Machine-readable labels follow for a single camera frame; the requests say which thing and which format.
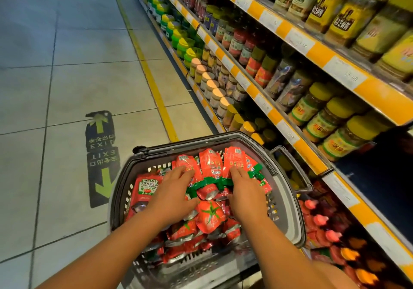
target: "yellow floor line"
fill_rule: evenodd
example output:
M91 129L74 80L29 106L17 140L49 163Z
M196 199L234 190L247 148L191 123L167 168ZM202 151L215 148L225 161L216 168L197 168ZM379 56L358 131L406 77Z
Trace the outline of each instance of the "yellow floor line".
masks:
M142 66L143 73L145 74L146 80L149 85L149 89L152 92L152 96L155 100L155 103L157 105L159 115L161 116L161 120L163 122L163 125L165 126L166 133L168 134L168 138L171 142L177 142L179 141L175 128L173 127L171 118L169 117L168 111L165 107L165 104L163 103L161 94L159 92L158 86L155 83L155 80L152 76L152 72L145 61L145 56L142 53L142 50L139 46L139 43L137 41L137 37L135 33L133 32L133 29L131 27L131 23L129 22L129 19L125 13L125 10L123 9L122 3L120 0L116 0L116 3L118 4L119 11L121 13L121 16L123 18L123 21L125 21L126 29L128 30L129 36L131 38L133 47L135 48L137 57L139 58L140 65Z

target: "tiled floor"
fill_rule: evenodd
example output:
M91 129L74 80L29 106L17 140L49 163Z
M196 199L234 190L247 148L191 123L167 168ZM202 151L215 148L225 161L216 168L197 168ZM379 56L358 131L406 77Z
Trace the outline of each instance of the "tiled floor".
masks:
M121 0L180 140L211 134L137 0ZM87 113L125 161L168 143L116 0L0 0L0 287L34 288L107 234L91 208Z

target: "forearm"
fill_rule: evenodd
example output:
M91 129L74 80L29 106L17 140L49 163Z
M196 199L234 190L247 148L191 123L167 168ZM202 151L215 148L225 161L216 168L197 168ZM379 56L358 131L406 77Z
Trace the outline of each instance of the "forearm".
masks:
M116 289L132 261L162 229L147 211L136 214L38 289Z
M259 223L243 223L243 227L257 256L267 289L333 288L271 219L262 218Z

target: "store shelf unit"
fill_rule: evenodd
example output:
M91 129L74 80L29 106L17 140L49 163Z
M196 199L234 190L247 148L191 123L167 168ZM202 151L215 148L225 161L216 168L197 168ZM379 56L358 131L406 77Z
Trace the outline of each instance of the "store shelf unit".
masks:
M311 34L299 20L286 19L272 10L268 0L230 0L282 40L306 56L330 76L384 114L396 125L413 120L413 100L399 85L390 85L371 72L371 64L351 57L346 48L333 49L322 41L322 34Z
M196 83L194 82L194 80L192 79L192 77L189 75L185 65L183 65L183 62L181 61L181 59L178 57L178 55L176 54L176 51L173 49L171 43L168 41L168 39L166 38L165 34L163 33L163 31L159 28L158 24L156 23L156 21L153 19L152 15L148 13L148 9L147 6L144 2L144 0L138 0L139 3L142 5L142 7L144 8L146 14L149 17L149 20L152 22L152 25L154 26L154 28L156 29L156 31L158 32L159 36L161 37L161 40L163 41L163 43L165 44L165 46L168 48L168 51L171 53L173 60L175 61L175 63L177 64L179 70L182 72L183 77L188 81L189 85L191 86L192 90L194 91L194 93L196 94L199 102L201 102L201 105L203 106L203 108L205 109L205 112L208 114L209 118L212 120L212 122L214 123L216 129L218 130L219 133L221 132L226 132L225 127L222 125L219 117L215 114L214 109L209 105L207 99L204 97L204 94L201 92L201 90L199 89L199 87L196 85Z
M216 41L205 29L196 16L179 0L169 0L197 29L197 34L208 44L211 51L237 79L238 83L254 99L268 118L274 123L286 140L302 156L309 167L333 190L341 202L352 212L369 231L376 242L401 270L413 280L413 246L403 237L389 220L366 198L347 177L329 162L316 148L306 140L301 130L290 122L285 112L279 110L267 93L245 72L244 68Z

